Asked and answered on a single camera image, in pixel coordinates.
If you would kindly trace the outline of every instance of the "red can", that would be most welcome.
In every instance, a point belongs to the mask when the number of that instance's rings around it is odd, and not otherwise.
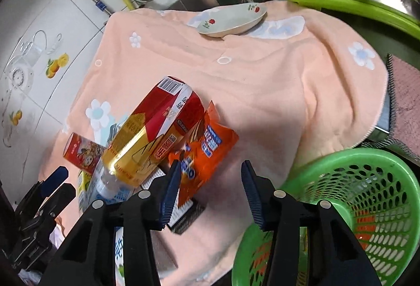
[[[72,133],[62,156],[79,169],[93,174],[105,147],[77,133]]]

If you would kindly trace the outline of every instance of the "blue flower center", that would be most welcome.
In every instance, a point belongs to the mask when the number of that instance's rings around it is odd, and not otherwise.
[[[356,55],[358,56],[358,58],[360,58],[362,60],[367,59],[367,56],[368,56],[367,55],[367,52],[365,50],[363,50],[363,49],[358,50],[356,52]]]
[[[104,114],[104,111],[102,110],[102,108],[95,108],[92,112],[92,117],[94,119],[100,119],[102,118],[103,114]]]

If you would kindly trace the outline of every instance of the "orange item in basket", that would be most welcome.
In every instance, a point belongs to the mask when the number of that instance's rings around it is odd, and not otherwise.
[[[187,202],[215,172],[219,163],[236,144],[236,132],[220,125],[220,117],[213,104],[203,119],[194,126],[185,144],[185,151],[169,154],[169,163],[181,162],[182,179],[179,187],[178,207]]]

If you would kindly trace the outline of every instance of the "fruit sticker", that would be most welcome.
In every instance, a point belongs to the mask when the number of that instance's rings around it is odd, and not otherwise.
[[[48,60],[48,68],[45,72],[45,75],[47,78],[52,79],[55,76],[55,73],[58,72],[58,70],[61,67],[64,67],[69,62],[69,55],[64,53],[56,60]]]
[[[19,124],[19,120],[22,119],[22,111],[19,110],[15,114],[12,112],[9,117],[10,121],[12,122],[13,126],[17,126]]]

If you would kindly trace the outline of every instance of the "orange package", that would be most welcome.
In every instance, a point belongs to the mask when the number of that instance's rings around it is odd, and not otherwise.
[[[174,160],[181,162],[178,207],[194,196],[201,185],[210,179],[239,139],[234,130],[220,125],[219,122],[219,114],[211,101],[203,119],[194,126],[185,144],[185,151],[169,154],[170,164]]]

